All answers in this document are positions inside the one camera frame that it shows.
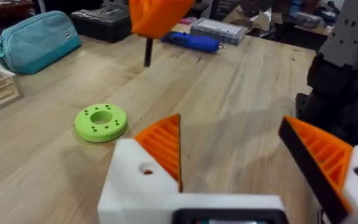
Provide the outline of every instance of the wooden workbench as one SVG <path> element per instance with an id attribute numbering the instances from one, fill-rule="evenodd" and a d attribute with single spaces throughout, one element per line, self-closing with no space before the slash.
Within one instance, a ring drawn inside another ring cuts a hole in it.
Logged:
<path id="1" fill-rule="evenodd" d="M 115 142 L 77 137 L 84 107 L 119 105 L 126 137 L 173 113 L 182 117 L 185 192 L 279 194 L 292 224 L 316 223 L 310 190 L 277 135 L 294 98 L 309 92 L 314 52 L 246 36 L 215 54 L 145 39 L 83 46 L 36 75 L 25 98 L 0 110 L 0 223 L 97 223 L 96 205 Z"/>

